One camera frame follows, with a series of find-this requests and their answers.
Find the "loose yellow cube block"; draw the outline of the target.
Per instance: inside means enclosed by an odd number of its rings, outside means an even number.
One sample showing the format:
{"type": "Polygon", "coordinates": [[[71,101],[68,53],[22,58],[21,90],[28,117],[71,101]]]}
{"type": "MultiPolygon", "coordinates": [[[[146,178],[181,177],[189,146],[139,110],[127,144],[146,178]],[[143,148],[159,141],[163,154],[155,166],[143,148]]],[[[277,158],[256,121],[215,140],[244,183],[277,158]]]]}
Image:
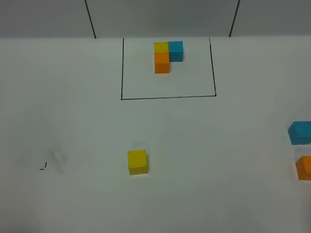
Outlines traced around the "loose yellow cube block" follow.
{"type": "Polygon", "coordinates": [[[130,175],[140,175],[148,173],[146,150],[128,151],[128,170],[130,175]]]}

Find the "template orange cube block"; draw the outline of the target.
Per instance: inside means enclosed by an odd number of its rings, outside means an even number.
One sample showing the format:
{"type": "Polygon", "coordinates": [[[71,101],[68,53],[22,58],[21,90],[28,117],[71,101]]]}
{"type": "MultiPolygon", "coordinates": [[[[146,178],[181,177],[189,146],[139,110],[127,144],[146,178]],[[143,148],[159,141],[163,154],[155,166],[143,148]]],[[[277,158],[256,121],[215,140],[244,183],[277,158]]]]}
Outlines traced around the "template orange cube block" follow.
{"type": "Polygon", "coordinates": [[[170,60],[168,52],[156,52],[154,55],[155,73],[169,73],[170,60]]]}

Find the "template yellow cube block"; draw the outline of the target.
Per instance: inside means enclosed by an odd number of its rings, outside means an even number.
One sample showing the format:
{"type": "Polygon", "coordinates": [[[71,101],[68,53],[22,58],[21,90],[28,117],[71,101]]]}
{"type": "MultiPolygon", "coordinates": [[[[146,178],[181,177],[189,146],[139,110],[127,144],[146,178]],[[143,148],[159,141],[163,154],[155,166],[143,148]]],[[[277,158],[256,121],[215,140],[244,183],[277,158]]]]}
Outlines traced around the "template yellow cube block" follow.
{"type": "Polygon", "coordinates": [[[154,42],[154,53],[168,53],[169,43],[168,42],[154,42]]]}

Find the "template blue cube block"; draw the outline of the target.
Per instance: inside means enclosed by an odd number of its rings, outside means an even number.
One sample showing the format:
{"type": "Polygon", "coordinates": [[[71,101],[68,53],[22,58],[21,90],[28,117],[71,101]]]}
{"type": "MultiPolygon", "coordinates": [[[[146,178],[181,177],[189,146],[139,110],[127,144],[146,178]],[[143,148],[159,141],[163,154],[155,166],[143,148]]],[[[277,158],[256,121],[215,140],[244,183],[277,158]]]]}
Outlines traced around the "template blue cube block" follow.
{"type": "Polygon", "coordinates": [[[183,42],[169,41],[168,44],[170,62],[182,62],[184,58],[183,42]]]}

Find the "loose blue cube block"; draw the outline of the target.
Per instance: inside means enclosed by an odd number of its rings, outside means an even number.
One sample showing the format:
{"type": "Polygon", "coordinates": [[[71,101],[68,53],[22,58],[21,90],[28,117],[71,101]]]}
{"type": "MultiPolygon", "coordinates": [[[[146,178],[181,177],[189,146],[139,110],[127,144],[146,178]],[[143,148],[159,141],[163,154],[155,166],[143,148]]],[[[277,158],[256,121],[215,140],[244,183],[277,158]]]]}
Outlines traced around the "loose blue cube block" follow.
{"type": "Polygon", "coordinates": [[[292,145],[309,145],[311,143],[311,122],[294,121],[288,129],[292,145]]]}

